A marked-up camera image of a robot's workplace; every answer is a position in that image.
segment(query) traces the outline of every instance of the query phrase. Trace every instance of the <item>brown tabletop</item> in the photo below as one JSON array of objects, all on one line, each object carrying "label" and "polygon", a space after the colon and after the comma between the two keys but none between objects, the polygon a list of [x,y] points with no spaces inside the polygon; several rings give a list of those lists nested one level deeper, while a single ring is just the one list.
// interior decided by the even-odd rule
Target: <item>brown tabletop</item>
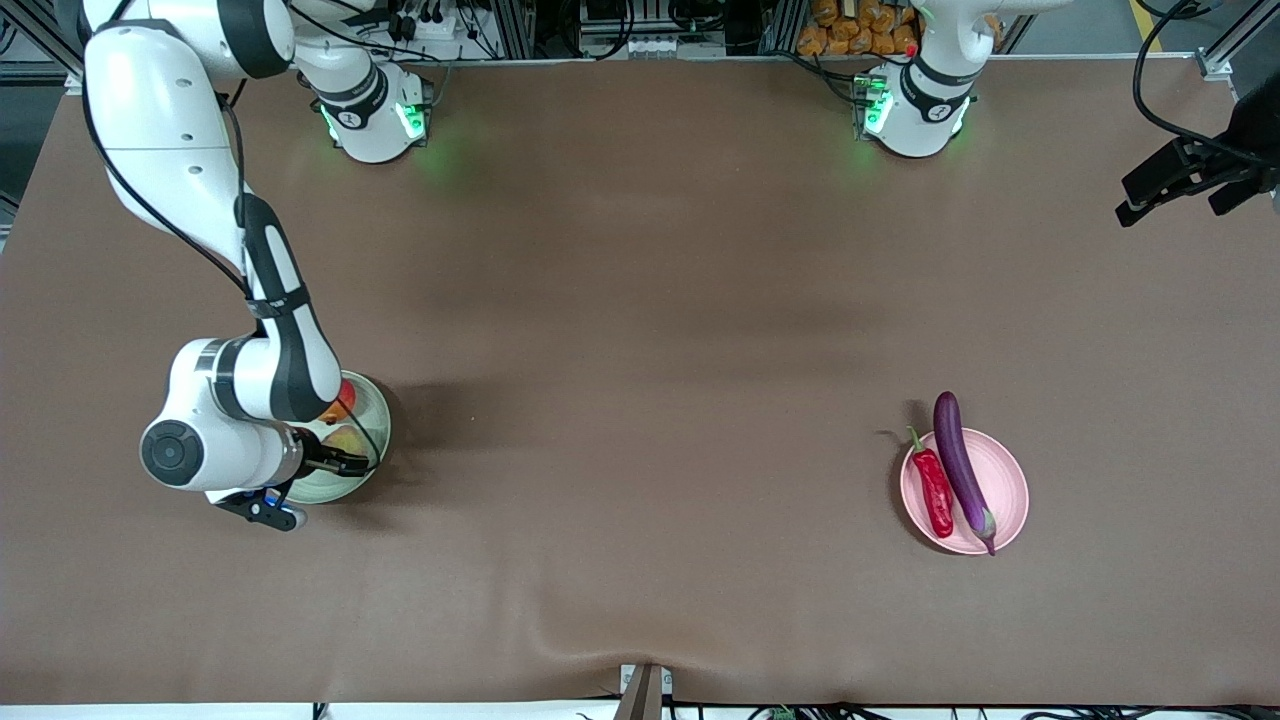
[{"label": "brown tabletop", "polygon": [[[1222,85],[1153,61],[1215,133]],[[787,64],[460,69],[431,145],[241,104],[387,466],[276,533],[150,480],[173,354],[250,320],[115,200],[61,105],[0,275],[0,701],[596,696],[1280,703],[1280,243],[1262,200],[1123,231],[1167,141],[1129,63],[1000,61],[931,160]],[[1030,518],[998,557],[905,520],[942,389]]]}]

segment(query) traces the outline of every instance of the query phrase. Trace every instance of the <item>green pepper stem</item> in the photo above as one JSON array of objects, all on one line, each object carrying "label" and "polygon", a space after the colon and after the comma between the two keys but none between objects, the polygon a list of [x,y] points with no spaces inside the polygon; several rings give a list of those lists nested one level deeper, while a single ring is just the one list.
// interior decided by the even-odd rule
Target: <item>green pepper stem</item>
[{"label": "green pepper stem", "polygon": [[911,430],[911,445],[915,446],[915,451],[924,452],[924,443],[920,442],[920,436],[915,432],[915,428],[908,425],[906,429]]}]

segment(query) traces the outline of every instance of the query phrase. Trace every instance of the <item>red chili pepper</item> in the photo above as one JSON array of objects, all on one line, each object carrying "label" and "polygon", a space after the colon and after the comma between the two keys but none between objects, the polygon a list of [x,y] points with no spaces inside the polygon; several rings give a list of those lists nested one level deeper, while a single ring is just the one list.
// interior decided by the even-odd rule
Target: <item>red chili pepper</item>
[{"label": "red chili pepper", "polygon": [[911,462],[920,473],[920,487],[924,489],[924,506],[929,509],[929,523],[933,532],[940,538],[948,537],[955,530],[955,520],[951,519],[951,483],[947,482],[947,473],[942,469],[938,454],[924,447],[920,436],[911,430],[911,443],[915,446],[911,452]]}]

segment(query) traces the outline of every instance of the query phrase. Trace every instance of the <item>purple eggplant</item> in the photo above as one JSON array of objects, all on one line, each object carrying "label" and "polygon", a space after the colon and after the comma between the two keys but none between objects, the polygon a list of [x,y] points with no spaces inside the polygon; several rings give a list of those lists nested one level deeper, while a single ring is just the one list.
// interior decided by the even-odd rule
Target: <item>purple eggplant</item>
[{"label": "purple eggplant", "polygon": [[987,552],[996,555],[996,516],[987,507],[978,487],[978,475],[969,462],[969,451],[964,446],[964,425],[960,424],[960,402],[951,392],[943,392],[933,404],[933,434],[938,442],[938,455],[942,468],[951,480],[951,489],[960,501],[964,519],[973,528]]}]

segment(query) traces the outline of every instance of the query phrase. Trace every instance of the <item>yellow stripe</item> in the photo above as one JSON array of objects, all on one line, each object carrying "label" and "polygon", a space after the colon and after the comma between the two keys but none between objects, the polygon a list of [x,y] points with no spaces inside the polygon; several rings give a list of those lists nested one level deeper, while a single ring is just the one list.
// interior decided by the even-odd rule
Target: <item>yellow stripe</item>
[{"label": "yellow stripe", "polygon": [[[1129,0],[1129,9],[1133,10],[1133,19],[1135,23],[1138,23],[1138,35],[1140,35],[1142,38],[1146,40],[1147,36],[1151,35],[1151,31],[1156,27],[1156,24],[1151,22],[1151,13],[1143,10],[1142,5],[1139,5],[1137,0]],[[1164,53],[1164,47],[1160,46],[1158,37],[1156,38],[1155,42],[1151,44],[1151,51]]]}]

